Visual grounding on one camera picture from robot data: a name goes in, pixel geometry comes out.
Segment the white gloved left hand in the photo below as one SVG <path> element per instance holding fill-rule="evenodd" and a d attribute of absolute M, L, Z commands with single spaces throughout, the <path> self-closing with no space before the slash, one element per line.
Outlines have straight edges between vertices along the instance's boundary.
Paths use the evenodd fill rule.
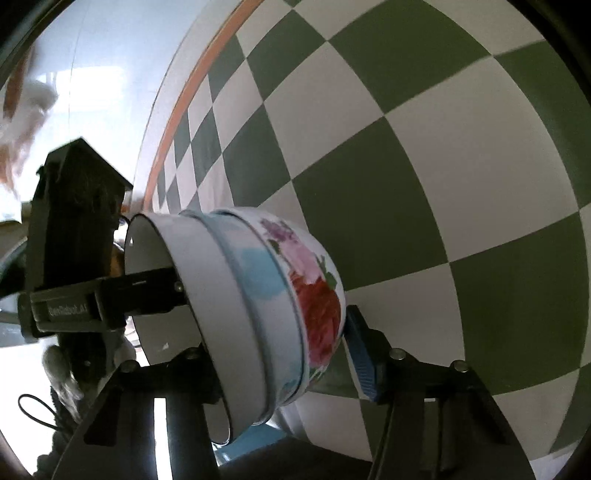
<path fill-rule="evenodd" d="M 42 357 L 59 404 L 79 424 L 115 370 L 136 352 L 122 331 L 63 334 Z"/>

